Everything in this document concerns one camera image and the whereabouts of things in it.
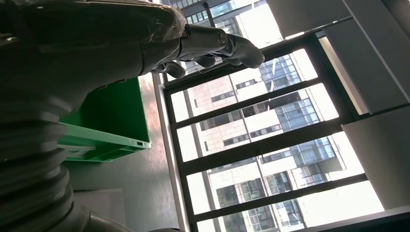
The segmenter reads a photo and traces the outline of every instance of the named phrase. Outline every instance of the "window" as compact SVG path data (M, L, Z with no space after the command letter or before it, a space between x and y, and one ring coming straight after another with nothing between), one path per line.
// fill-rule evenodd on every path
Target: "window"
M239 135L239 136L237 136L235 138L232 138L232 139L224 140L223 144L225 146L229 146L229 145L232 145L232 144L236 144L236 143L245 141L247 139L249 139L249 136L247 134L243 134L243 135Z
M262 163L269 163L275 160L280 160L286 157L292 156L292 153L290 150L288 151L282 151L273 155L268 155L268 156L263 156L261 162Z
M208 120L202 121L199 123L199 125L201 127L201 131L205 131L205 130L219 127L219 126L222 126L222 125L225 125L230 122L237 121L237 120L241 120L241 119L242 119L241 113L238 110L236 110L236 111L229 112L227 114L223 114L223 115L216 116Z
M259 4L260 1L255 2L252 11L260 10ZM271 41L265 40L265 37L252 33L257 28L249 23L255 22L259 15L262 18L266 15L263 11L258 11L258 15L247 14L248 7L238 10L241 13L224 12L219 8L221 15L215 17L214 22L226 31L235 33L237 29L245 37L257 37L253 39L256 46L266 47L273 41L274 34L266 36ZM201 18L199 12L195 12L198 21L205 18L203 15ZM343 133L340 125L355 121L354 117L349 117L355 112L350 111L351 102L343 101L347 98L343 91L339 91L338 86L342 85L334 72L315 69L310 63L309 57L315 60L315 65L329 63L322 49L316 47L315 35L301 38L287 41L286 46L279 49L280 53L276 53L276 46L274 50L264 50L269 54L268 59L276 58L267 60L260 69L242 69L243 66L226 64L223 68L217 66L204 72L204 75L194 73L190 81L169 83L165 88L167 102L173 100L169 98L174 94L182 91L185 94L184 99L175 99L169 104L175 107L174 110L167 111L176 161L181 167L179 174L189 189L183 191L186 199L190 194L191 201L186 201L186 206L194 214L189 223L198 225L200 231L209 231L201 226L210 220L215 223L215 229L219 226L221 231L227 232L290 232L378 210L356 214L366 205L380 205L380 202L377 198L367 197L356 201L356 195L362 194L357 185L366 181L366 175L352 148L339 149L340 146L350 146L347 139L341 139L339 133L331 134L335 131ZM248 90L252 91L240 90L251 84ZM234 92L235 98L218 102L230 97L229 94L220 96L221 93L235 89L239 89ZM333 91L332 98L327 94L328 90ZM210 99L213 97L218 101L212 103ZM176 116L185 112L189 115ZM206 147L198 143L198 138L206 141L209 150L202 156L196 152L206 151ZM354 183L354 191L341 191L347 187L347 181ZM367 196L375 195L371 186L363 192ZM276 200L278 195L292 194L298 197L283 202ZM251 206L246 203L248 201L258 205Z
M220 23L216 23L217 28L223 29L226 33L242 36L242 33L239 30L238 22L236 18L230 18Z
M279 212L282 226L294 226L303 223L302 214L296 200L277 203L275 208Z
M300 181L297 181L297 185L300 188L327 182L327 179L322 173L318 164L311 164L305 167L294 169L292 170L292 173L294 176L302 177Z
M327 137L292 146L291 151L299 167L335 156L335 151Z
M170 0L169 2L173 7L184 8L198 2L198 0Z
M265 177L268 183L270 195L276 195L292 190L292 186L289 183L289 178L286 172L277 173Z
M241 84L237 84L236 85L236 89L241 89L241 88L245 88L245 87L247 87L247 86L251 86L251 85L254 85L254 84L256 84L257 82L255 81L255 79L252 79L252 80L250 80L250 81L245 81L245 82L243 82L243 83L241 83Z
M265 102L262 102L262 103L259 103L253 106L243 108L242 111L243 111L244 117L250 117L250 116L257 115L265 111L268 111L268 108L269 108L269 101L265 101Z
M220 100L222 100L222 99L225 99L225 98L228 98L228 97L232 97L232 96L235 96L235 92L229 91L229 92L227 92L227 93L222 93L221 95L212 97L212 98L211 98L211 101L212 101L212 102L217 102L217 101L220 101Z
M284 131L292 131L320 121L310 98L289 103L275 110Z
M251 138L256 138L258 136L269 134L269 133L278 131L280 129L281 129L280 125L274 125L274 126L271 126L271 127L267 127L267 128L263 128L263 129L251 132L250 137Z

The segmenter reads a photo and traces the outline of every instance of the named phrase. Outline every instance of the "green bin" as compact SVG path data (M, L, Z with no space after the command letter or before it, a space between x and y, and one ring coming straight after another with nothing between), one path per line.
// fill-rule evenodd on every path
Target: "green bin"
M66 160L107 162L151 148L138 78L89 93L61 123L67 135L59 146L71 151Z

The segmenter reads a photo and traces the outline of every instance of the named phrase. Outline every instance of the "window frame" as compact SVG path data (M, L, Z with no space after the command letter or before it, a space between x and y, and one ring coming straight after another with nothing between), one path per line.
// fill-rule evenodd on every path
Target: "window frame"
M308 186L306 188L296 189L278 195L267 196L262 199L244 202L222 209L214 209L209 212L201 214L194 214L193 212L190 190L187 181L188 175L204 172L207 170L212 170L224 165L229 165L246 159L255 158L257 156L260 156L261 154L281 150L283 148L291 147L293 145L326 137L333 133L342 131L340 125L351 123L360 119L353 103L347 97L348 95L346 93L346 90L341 84L335 70L333 69L333 66L331 65L322 46L318 41L318 38L315 34L318 31L320 31L320 29L316 29L309 33L305 33L304 35L299 36L297 38L283 41L261 49L262 53L265 56L265 61L269 61L274 58L279 58L281 56L288 55L302 48L305 49L308 57L312 62L313 67L316 70L316 73L318 74L318 77L315 79L303 81L291 86L274 90L261 96L257 96L252 99L248 99L229 106L225 106L220 109L213 110L211 112L207 112L198 116L191 116L190 118L179 122L176 121L175 113L173 111L173 103L171 99L172 94L180 91L186 91L188 88L191 88L193 86L197 86L205 82L209 82L221 78L223 76L229 75L231 73L241 71L246 67L243 65L231 66L224 62L222 64L216 65L215 67L213 67L210 70L207 70L206 72L195 72L181 79L177 79L172 82L164 84L165 89L163 90L163 92L166 109L170 121L171 137L173 140L174 151L176 154L176 162L178 165L182 192L185 199L187 216L191 231L198 231L197 222L200 221L216 219L218 217L244 212L250 209L256 209L269 204L276 204L296 199L302 196L306 196L308 194L327 191L341 186L355 184L367 180L365 174L359 174L336 181L329 181L314 186ZM177 136L177 130L179 128L190 126L195 123L219 116L221 114L226 114L235 110L240 110L242 108L264 102L268 99L289 94L294 91L298 91L300 89L307 88L319 83L323 83L323 85L325 86L329 94L329 97L332 100L339 114L338 118L328 121L322 121L313 125L308 125L304 128L299 128L280 135L276 135L274 137L269 137L252 143L247 143L239 147L230 148L221 152L214 153L212 155L199 157L197 159L190 160L187 162L183 161L181 148L179 145L179 138Z

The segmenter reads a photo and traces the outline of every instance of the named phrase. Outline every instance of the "robotic hand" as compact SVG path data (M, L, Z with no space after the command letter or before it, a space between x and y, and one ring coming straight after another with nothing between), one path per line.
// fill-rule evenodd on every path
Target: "robotic hand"
M156 50L157 44L143 44L147 51ZM172 60L195 61L204 68L215 64L220 57L233 65L244 64L249 68L258 68L264 61L263 54L249 40L225 33L221 29L186 24L179 45L175 52L160 60L153 73L168 73L174 78L181 78L185 70Z
M0 0L0 231L129 230L73 202L59 119L91 91L173 62L257 68L248 40L141 0Z

